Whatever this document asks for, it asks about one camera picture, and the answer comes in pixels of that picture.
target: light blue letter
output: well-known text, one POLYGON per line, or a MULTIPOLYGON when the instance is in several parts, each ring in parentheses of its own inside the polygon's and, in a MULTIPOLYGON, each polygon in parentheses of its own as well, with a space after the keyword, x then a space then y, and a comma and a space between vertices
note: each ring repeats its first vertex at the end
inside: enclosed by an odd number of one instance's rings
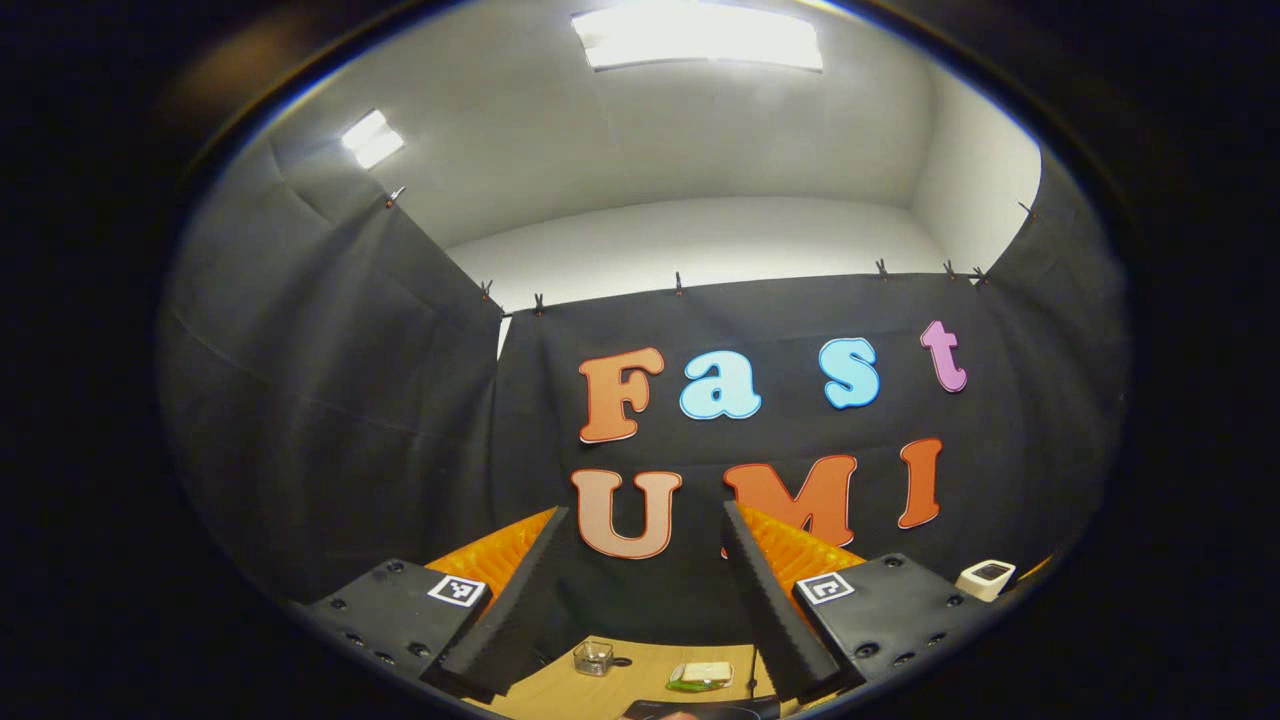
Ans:
POLYGON ((876 374, 876 351, 863 338, 833 340, 818 352, 818 366, 828 378, 827 400, 837 410, 861 407, 879 395, 879 375, 876 374))
POLYGON ((751 361, 737 352, 717 350, 699 355, 685 365, 685 377, 696 382, 680 393, 680 409, 695 420, 721 415, 741 420, 760 409, 760 396, 751 388, 751 361), (712 369, 718 375, 703 377, 712 369))

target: ceiling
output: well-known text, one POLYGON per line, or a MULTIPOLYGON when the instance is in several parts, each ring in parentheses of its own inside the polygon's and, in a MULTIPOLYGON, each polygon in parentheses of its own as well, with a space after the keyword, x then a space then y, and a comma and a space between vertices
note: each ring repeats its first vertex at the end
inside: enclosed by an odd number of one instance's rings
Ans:
POLYGON ((406 146, 376 165, 442 247, 567 215, 723 196, 906 206, 928 155, 925 58, 815 3, 824 70, 662 63, 594 72, 570 26, 607 0, 476 0, 366 53, 306 102, 337 142, 378 108, 406 146))

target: ceiling light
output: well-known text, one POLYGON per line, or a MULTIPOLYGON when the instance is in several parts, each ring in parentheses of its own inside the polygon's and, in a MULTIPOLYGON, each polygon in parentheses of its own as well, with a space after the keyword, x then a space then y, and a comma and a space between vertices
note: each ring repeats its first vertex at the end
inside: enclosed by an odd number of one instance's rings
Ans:
POLYGON ((595 69, 662 60, 744 60, 822 70, 818 35, 799 18, 691 1, 632 3, 572 19, 595 69))
POLYGON ((358 123, 351 126, 351 129, 342 133, 342 145, 348 150, 355 150, 372 140, 385 127, 387 118, 379 110, 374 110, 361 118, 358 123))
POLYGON ((356 149, 356 161, 366 170, 385 160, 392 152, 404 146, 398 132, 388 129, 356 149))

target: orange letter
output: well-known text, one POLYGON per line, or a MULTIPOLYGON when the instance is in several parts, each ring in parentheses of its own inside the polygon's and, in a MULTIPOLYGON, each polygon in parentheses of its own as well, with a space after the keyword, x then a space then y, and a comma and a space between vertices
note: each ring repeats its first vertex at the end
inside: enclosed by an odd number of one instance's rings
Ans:
POLYGON ((636 487, 644 491, 644 534, 625 538, 613 532, 613 491, 622 477, 608 470, 579 470, 570 477, 577 487, 577 532, 596 552, 613 557, 653 557, 671 542, 671 493, 680 487, 675 473, 640 473, 636 487))
POLYGON ((809 524, 810 534, 840 547, 854 539, 849 529, 849 479, 856 469, 858 460, 849 455, 823 457, 809 469, 795 500, 769 465, 730 468, 724 484, 733 488, 735 500, 742 505, 801 530, 809 524))
POLYGON ((622 402, 644 413, 649 406, 649 379, 635 372, 622 379, 622 370, 640 368, 650 375, 663 369, 662 354, 652 347, 588 360, 577 366, 586 375, 586 424, 579 433, 582 442, 609 442, 636 434, 639 427, 622 413, 622 402))
POLYGON ((938 516, 933 489, 937 484, 940 452, 942 441, 931 437, 908 443, 899 455, 906 462, 906 510, 897 519, 899 528, 905 530, 923 525, 938 516))

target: green object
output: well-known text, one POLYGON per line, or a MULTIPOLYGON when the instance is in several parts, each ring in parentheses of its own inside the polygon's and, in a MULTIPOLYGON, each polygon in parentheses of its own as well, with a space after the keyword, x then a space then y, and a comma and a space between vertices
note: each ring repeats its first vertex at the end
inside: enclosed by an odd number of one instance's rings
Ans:
POLYGON ((687 683, 684 680, 669 680, 667 683, 668 691, 680 691, 685 693, 704 693, 707 691, 718 691, 728 684, 728 680, 723 682, 701 682, 701 683, 687 683))
MULTIPOLYGON (((707 664, 694 664, 695 666, 705 666, 707 664)), ((733 683, 733 669, 727 666, 728 676, 723 679, 700 679, 690 680, 685 679, 685 665, 677 665, 676 670, 671 674, 671 679, 667 680, 668 691, 677 691, 684 693, 704 693, 708 691, 718 691, 721 688, 728 687, 733 683)))

